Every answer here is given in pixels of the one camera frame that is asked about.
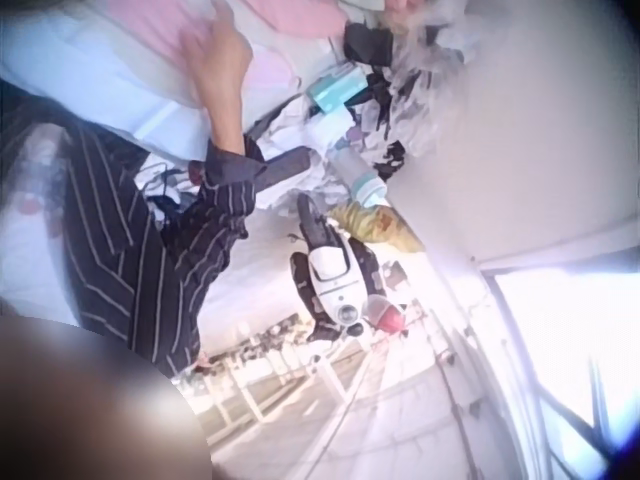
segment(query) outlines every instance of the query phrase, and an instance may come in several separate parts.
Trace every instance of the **shirt cuff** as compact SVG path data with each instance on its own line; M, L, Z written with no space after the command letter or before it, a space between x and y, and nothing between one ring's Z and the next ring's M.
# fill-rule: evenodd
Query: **shirt cuff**
M238 182L254 182L265 169L264 162L243 155L220 150L209 142L205 171L214 185L229 185Z

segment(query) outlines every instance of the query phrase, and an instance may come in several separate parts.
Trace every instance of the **striped shirt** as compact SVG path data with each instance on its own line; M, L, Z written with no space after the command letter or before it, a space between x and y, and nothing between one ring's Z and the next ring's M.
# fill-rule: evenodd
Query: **striped shirt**
M38 125L64 130L55 163L65 177L66 275L80 325L177 375L200 351L197 316L209 285L247 238L260 150L247 140L245 157L210 144L196 202L158 231L133 180L148 153L53 102L27 100L3 121L3 167L29 160L21 146Z

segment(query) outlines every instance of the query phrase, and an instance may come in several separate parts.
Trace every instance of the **hand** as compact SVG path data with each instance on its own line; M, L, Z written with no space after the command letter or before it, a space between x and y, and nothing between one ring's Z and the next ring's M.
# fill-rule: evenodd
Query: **hand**
M215 0L214 6L216 19L205 38L183 32L182 45L200 101L211 118L214 143L244 155L242 84L253 52L235 28L231 7L224 0Z

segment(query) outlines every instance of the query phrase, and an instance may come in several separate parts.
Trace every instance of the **sleeve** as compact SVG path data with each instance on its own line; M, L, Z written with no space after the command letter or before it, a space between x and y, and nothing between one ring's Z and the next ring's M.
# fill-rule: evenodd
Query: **sleeve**
M255 142L245 139L245 149L242 156L209 144L196 202L162 231L186 283L212 282L228 266L235 241L248 236L245 219L255 209L255 179L265 163Z

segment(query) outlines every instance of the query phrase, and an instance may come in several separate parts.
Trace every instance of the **teal box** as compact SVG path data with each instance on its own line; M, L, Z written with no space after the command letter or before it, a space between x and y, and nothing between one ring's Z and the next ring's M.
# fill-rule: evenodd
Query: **teal box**
M324 113L331 113L367 86L367 76L362 69L346 64L311 85L307 93Z

